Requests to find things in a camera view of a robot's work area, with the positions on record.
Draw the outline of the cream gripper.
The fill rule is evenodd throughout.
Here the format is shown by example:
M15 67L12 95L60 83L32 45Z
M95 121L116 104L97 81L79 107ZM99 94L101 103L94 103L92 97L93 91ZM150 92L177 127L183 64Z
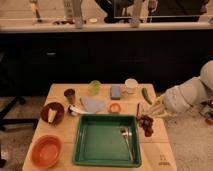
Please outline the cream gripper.
M145 110L145 114L154 118L163 118L169 116L169 112L164 105L163 98L163 95L157 97L153 104Z

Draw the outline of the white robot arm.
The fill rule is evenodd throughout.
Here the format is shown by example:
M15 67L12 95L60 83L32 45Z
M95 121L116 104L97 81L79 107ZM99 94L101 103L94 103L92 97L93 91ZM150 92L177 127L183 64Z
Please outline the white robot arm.
M208 61L198 77L175 85L160 95L145 111L150 117L184 113L191 107L213 98L213 60Z

